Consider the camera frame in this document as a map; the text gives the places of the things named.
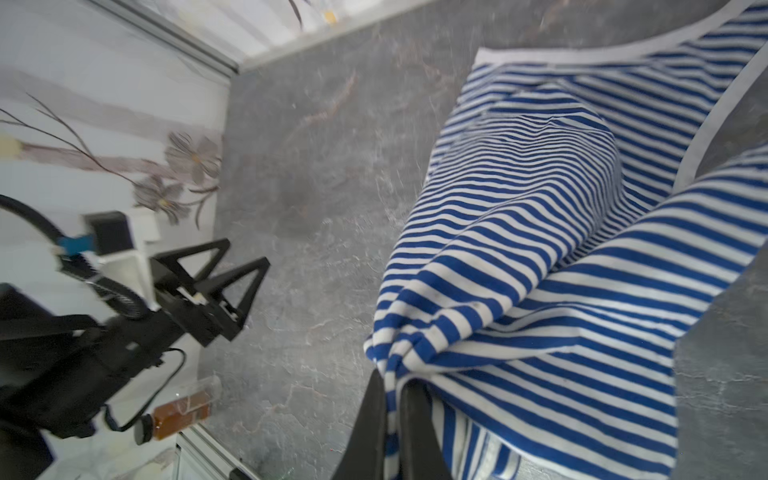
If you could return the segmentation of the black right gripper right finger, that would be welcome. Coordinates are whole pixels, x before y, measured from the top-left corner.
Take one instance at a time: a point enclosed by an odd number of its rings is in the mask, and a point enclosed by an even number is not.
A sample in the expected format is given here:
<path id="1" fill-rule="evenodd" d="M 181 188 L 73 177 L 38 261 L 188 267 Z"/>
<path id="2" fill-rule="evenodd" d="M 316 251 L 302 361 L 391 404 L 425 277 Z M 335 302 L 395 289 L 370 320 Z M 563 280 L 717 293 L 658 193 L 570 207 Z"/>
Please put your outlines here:
<path id="1" fill-rule="evenodd" d="M 429 395 L 420 381 L 407 383 L 399 407 L 401 473 L 405 480 L 449 480 L 431 420 Z"/>

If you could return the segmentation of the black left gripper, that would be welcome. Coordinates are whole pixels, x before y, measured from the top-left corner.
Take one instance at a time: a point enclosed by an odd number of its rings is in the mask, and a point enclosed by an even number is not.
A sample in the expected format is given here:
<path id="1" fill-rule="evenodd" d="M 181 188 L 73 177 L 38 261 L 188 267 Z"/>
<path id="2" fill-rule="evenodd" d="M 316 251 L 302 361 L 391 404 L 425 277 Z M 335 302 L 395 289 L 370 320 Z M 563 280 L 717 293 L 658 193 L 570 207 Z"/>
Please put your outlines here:
<path id="1" fill-rule="evenodd" d="M 209 277 L 230 247 L 228 239 L 219 239 L 150 259 L 158 304 L 202 347 L 240 334 L 271 266 L 262 257 Z"/>

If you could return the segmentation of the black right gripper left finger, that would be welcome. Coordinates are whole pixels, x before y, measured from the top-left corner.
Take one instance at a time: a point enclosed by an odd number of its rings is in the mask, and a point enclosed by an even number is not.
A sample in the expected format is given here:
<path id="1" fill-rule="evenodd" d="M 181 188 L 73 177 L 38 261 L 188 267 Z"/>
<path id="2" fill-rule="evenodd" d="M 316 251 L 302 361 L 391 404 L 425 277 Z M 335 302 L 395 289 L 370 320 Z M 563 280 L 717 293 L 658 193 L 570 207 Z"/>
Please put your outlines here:
<path id="1" fill-rule="evenodd" d="M 387 433 L 384 381 L 373 370 L 346 450 L 332 480 L 382 480 Z"/>

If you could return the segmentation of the blue white striped tank top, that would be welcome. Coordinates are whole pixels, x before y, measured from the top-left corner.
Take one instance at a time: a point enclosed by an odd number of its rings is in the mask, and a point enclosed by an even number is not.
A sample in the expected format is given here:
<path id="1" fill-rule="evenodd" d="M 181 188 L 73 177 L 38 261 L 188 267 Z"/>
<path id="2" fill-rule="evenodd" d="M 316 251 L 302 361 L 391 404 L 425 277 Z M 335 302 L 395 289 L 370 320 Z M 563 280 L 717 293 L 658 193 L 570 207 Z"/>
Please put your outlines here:
<path id="1" fill-rule="evenodd" d="M 699 175 L 767 66 L 767 5 L 588 49 L 480 49 L 379 290 L 365 353 L 404 475 L 403 388 L 430 388 L 453 479 L 521 460 L 666 479 L 676 342 L 767 240 L 767 149 Z"/>

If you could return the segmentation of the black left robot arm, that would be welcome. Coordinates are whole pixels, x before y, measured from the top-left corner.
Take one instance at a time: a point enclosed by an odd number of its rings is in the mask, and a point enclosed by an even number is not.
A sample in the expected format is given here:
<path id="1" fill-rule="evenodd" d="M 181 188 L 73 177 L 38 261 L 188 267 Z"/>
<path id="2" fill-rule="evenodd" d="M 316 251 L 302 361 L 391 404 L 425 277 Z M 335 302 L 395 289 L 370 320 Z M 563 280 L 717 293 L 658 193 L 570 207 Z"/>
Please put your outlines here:
<path id="1" fill-rule="evenodd" d="M 270 267 L 262 257 L 215 274 L 221 239 L 150 260 L 159 309 L 99 324 L 55 316 L 10 284 L 1 286 L 1 476 L 36 479 L 54 461 L 43 434 L 87 438 L 108 401 L 184 335 L 207 346 L 244 328 Z"/>

